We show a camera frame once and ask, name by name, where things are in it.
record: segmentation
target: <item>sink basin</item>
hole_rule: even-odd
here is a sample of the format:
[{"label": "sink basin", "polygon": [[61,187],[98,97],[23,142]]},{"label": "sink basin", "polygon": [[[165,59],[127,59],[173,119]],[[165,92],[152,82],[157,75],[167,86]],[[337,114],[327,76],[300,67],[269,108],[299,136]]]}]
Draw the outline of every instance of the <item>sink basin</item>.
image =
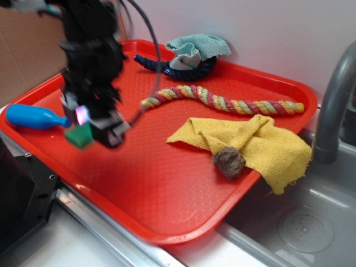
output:
[{"label": "sink basin", "polygon": [[355,173],[356,148],[341,143],[335,163],[311,162],[283,195],[260,179],[225,222],[286,266],[356,266]]}]

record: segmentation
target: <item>faucet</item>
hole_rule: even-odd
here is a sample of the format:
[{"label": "faucet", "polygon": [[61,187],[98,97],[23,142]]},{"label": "faucet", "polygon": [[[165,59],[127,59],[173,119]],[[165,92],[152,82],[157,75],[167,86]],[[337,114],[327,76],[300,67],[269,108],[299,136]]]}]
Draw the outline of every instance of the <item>faucet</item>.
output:
[{"label": "faucet", "polygon": [[339,138],[356,145],[356,42],[341,56],[329,81],[313,141],[313,160],[331,164]]}]

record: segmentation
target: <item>multicolored rope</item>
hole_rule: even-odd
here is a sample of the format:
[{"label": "multicolored rope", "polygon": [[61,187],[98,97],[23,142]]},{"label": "multicolored rope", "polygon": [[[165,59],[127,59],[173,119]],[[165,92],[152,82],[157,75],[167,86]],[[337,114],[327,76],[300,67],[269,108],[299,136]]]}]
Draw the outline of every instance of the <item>multicolored rope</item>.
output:
[{"label": "multicolored rope", "polygon": [[293,115],[303,113],[304,105],[302,103],[293,103],[291,101],[237,101],[213,95],[207,89],[201,86],[178,85],[170,89],[163,89],[156,92],[152,97],[141,101],[144,108],[156,107],[168,100],[178,98],[193,98],[200,100],[207,106],[217,110],[238,113],[240,115]]}]

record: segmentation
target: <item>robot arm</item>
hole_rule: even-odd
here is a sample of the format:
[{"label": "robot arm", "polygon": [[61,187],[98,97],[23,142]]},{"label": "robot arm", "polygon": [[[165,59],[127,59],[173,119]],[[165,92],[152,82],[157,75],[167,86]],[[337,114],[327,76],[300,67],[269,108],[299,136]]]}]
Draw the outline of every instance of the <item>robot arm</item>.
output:
[{"label": "robot arm", "polygon": [[68,67],[62,88],[65,114],[82,124],[77,108],[85,106],[93,138],[106,147],[116,147],[129,126],[116,109],[120,94],[111,85],[125,59],[114,38],[118,31],[115,7],[100,0],[0,0],[0,6],[18,12],[45,11],[49,4],[61,7],[66,36],[60,42]]}]

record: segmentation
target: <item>navy rope toy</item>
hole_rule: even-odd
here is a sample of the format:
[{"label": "navy rope toy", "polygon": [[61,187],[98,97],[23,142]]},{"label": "navy rope toy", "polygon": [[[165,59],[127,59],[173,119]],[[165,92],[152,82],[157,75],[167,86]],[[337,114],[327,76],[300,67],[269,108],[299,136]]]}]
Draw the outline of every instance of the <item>navy rope toy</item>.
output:
[{"label": "navy rope toy", "polygon": [[[133,60],[150,71],[157,70],[158,63],[147,57],[135,55]],[[173,70],[172,68],[170,68],[169,63],[170,61],[161,62],[161,71],[166,76],[169,76],[179,81],[197,81],[199,79],[206,77],[212,71],[212,69],[216,64],[216,57],[208,58],[206,61],[203,61],[198,68],[189,71]]]}]

